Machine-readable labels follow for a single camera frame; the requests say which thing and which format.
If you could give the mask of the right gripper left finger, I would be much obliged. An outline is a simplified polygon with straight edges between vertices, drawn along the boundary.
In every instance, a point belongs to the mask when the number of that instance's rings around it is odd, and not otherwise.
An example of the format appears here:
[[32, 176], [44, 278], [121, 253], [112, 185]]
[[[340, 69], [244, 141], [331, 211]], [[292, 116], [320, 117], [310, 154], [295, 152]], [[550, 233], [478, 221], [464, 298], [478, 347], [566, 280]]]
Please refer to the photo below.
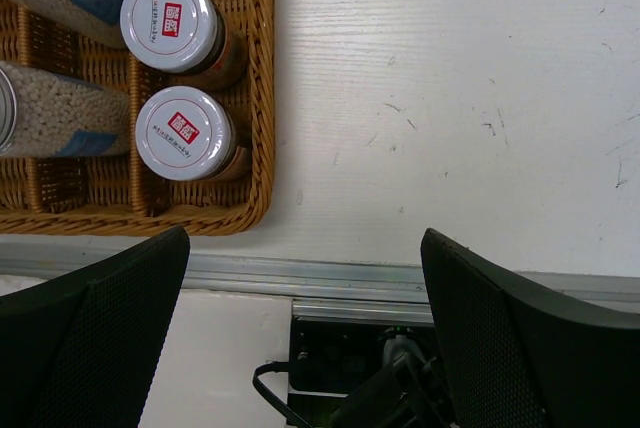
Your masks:
[[2, 296], [2, 426], [137, 426], [189, 254], [176, 226]]

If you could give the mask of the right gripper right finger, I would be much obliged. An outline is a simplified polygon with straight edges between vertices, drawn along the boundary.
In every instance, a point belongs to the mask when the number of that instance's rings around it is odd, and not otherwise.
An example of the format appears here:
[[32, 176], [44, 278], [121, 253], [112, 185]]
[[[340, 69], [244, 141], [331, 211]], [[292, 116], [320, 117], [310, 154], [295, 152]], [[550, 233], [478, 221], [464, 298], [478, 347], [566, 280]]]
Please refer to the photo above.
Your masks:
[[547, 288], [433, 228], [420, 253], [458, 426], [638, 426], [638, 314]]

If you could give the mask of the brown jar white lid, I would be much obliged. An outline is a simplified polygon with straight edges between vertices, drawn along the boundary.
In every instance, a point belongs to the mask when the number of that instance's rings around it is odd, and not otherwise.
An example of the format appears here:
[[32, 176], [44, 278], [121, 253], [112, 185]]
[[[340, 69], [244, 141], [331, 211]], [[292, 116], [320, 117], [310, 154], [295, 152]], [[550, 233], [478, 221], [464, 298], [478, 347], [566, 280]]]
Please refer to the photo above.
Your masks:
[[179, 84], [217, 92], [246, 72], [246, 37], [212, 0], [123, 0], [120, 28], [141, 63]]
[[146, 101], [135, 142], [144, 164], [171, 181], [235, 181], [251, 168], [250, 144], [226, 108], [189, 86], [163, 89]]

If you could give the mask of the silver lid blue can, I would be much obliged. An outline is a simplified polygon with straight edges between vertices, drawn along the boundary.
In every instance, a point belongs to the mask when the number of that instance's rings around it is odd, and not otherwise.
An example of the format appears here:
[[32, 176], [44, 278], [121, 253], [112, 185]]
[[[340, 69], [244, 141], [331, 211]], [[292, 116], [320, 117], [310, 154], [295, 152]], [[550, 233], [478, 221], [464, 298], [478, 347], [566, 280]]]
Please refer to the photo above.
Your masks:
[[1, 63], [1, 155], [60, 158], [130, 149], [129, 97], [83, 80]]

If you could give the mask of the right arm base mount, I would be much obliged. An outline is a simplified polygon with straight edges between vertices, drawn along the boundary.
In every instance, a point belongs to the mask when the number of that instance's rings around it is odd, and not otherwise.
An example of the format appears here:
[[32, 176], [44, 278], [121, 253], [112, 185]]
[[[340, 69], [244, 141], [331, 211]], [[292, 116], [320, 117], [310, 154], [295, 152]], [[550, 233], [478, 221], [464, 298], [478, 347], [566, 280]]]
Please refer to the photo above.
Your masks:
[[289, 355], [252, 384], [290, 427], [448, 427], [455, 420], [431, 325], [297, 317]]

